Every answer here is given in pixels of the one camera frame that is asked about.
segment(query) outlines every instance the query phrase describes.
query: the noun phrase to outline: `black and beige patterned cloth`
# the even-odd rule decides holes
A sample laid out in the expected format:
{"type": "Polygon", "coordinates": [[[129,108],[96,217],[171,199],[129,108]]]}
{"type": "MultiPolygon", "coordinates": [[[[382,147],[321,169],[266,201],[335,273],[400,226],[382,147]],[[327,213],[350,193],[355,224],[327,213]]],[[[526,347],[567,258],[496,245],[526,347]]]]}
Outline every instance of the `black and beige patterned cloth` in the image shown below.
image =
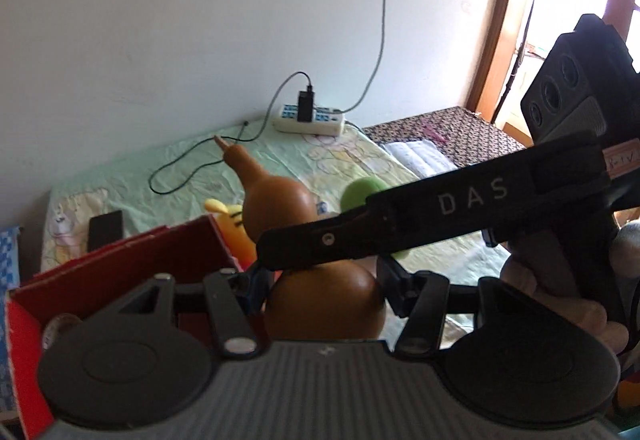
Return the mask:
{"type": "Polygon", "coordinates": [[[382,123],[363,131],[378,145],[428,139],[458,167],[524,148],[494,125],[459,106],[382,123]]]}

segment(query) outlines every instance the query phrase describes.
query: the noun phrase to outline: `yellow plush toy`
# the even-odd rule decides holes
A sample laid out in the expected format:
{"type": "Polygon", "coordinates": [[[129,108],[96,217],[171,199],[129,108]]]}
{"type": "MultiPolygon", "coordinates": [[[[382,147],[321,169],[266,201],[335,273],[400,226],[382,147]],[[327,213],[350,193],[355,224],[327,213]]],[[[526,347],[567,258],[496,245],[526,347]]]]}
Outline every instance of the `yellow plush toy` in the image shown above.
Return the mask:
{"type": "Polygon", "coordinates": [[[246,235],[242,224],[242,206],[225,205],[220,200],[209,198],[204,208],[213,214],[231,254],[236,257],[243,269],[256,260],[255,243],[246,235]]]}

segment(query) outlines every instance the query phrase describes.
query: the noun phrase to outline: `brown gourd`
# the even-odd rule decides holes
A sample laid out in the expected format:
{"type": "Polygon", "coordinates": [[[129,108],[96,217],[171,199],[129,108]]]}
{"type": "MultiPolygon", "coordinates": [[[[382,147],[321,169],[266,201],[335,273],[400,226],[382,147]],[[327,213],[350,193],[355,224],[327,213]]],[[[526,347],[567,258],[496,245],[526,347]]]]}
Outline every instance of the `brown gourd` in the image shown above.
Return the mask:
{"type": "MultiPolygon", "coordinates": [[[[242,219],[254,242],[268,229],[318,219],[315,198],[302,182],[271,175],[243,146],[215,139],[244,187],[242,219]]],[[[375,339],[384,323],[376,280],[349,260],[287,271],[271,289],[264,311],[272,339],[375,339]]]]}

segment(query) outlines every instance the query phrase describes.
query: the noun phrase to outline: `cartoon print on tablecloth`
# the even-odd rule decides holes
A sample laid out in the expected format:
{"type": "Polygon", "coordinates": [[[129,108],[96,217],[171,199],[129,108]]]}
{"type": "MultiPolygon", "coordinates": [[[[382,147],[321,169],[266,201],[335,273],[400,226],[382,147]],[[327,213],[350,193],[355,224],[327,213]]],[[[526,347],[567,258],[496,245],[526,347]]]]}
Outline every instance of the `cartoon print on tablecloth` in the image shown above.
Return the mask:
{"type": "Polygon", "coordinates": [[[381,175],[391,170],[386,153],[377,146],[364,146],[354,128],[345,127],[339,137],[304,135],[303,138],[313,145],[308,157],[316,161],[318,168],[327,175],[349,175],[354,166],[359,166],[369,175],[381,175]]]}
{"type": "Polygon", "coordinates": [[[89,220],[104,213],[108,191],[98,188],[57,200],[46,222],[42,270],[86,253],[89,220]]]}

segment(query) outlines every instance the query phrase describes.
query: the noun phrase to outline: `blue checkered fabric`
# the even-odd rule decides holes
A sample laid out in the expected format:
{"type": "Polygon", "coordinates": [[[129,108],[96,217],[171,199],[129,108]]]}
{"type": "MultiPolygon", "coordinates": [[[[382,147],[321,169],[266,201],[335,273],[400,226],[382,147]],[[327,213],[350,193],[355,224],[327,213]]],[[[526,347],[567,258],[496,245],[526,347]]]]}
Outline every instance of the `blue checkered fabric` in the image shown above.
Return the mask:
{"type": "Polygon", "coordinates": [[[4,337],[4,294],[20,285],[18,270],[19,227],[0,231],[0,412],[15,409],[4,337]]]}

